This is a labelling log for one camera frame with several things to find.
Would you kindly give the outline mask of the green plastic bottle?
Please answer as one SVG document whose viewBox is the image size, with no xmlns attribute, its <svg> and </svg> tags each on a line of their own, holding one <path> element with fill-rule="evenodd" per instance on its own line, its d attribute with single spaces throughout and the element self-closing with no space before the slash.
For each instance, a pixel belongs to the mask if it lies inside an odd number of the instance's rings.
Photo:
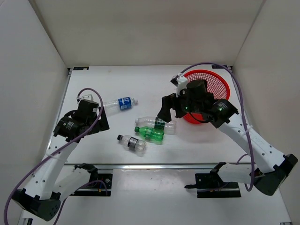
<svg viewBox="0 0 300 225">
<path fill-rule="evenodd" d="M 164 131 L 155 129 L 152 127 L 138 127 L 134 128 L 134 131 L 148 141 L 162 142 L 164 138 Z"/>
</svg>

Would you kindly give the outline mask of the blue label clear bottle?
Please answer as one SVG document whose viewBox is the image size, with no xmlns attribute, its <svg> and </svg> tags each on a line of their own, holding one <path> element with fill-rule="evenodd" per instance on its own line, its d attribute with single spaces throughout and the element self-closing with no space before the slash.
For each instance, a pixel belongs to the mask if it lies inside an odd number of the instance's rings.
<svg viewBox="0 0 300 225">
<path fill-rule="evenodd" d="M 109 102 L 104 102 L 104 109 L 107 116 L 112 116 L 127 111 L 138 104 L 138 99 L 133 97 L 122 97 Z"/>
</svg>

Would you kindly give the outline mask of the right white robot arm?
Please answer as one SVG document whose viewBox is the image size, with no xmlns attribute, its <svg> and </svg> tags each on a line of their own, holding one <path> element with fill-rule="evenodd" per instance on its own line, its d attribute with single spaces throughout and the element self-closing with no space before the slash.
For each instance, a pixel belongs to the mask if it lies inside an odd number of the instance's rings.
<svg viewBox="0 0 300 225">
<path fill-rule="evenodd" d="M 251 165 L 218 163 L 209 173 L 207 187 L 216 190 L 229 182 L 253 185 L 261 193 L 272 196 L 298 162 L 293 155 L 278 151 L 246 124 L 238 109 L 226 99 L 216 99 L 207 91 L 205 80 L 184 80 L 175 93 L 162 97 L 158 118 L 171 121 L 187 114 L 200 114 L 204 122 L 230 137 L 251 158 Z"/>
</svg>

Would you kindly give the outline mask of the black label clear bottle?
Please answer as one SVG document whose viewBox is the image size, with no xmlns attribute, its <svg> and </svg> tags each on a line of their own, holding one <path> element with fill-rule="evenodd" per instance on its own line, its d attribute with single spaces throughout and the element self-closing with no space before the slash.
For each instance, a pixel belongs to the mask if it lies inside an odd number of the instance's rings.
<svg viewBox="0 0 300 225">
<path fill-rule="evenodd" d="M 142 157 L 145 154 L 146 142 L 130 135 L 118 135 L 117 140 L 126 150 Z"/>
</svg>

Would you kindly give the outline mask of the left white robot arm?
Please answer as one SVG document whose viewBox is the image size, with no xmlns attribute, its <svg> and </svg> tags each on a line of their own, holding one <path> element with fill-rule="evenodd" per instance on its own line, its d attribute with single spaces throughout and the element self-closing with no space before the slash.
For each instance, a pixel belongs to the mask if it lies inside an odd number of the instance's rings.
<svg viewBox="0 0 300 225">
<path fill-rule="evenodd" d="M 82 187 L 92 188 L 100 180 L 94 165 L 82 163 L 61 181 L 57 178 L 81 139 L 109 129 L 103 106 L 91 100 L 80 100 L 76 110 L 69 111 L 56 125 L 53 135 L 66 139 L 66 144 L 48 150 L 43 160 L 27 174 L 29 182 L 16 187 L 11 199 L 21 208 L 44 220 L 52 220 L 64 201 Z"/>
</svg>

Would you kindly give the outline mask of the green label clear bottle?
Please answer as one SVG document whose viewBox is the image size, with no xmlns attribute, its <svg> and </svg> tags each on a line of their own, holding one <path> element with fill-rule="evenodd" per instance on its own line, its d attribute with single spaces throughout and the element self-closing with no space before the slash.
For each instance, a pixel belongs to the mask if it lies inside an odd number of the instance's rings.
<svg viewBox="0 0 300 225">
<path fill-rule="evenodd" d="M 176 133 L 176 121 L 172 120 L 170 122 L 165 122 L 158 117 L 141 117 L 135 119 L 135 124 L 138 127 L 150 127 L 158 130 L 164 131 L 167 135 L 174 135 Z"/>
</svg>

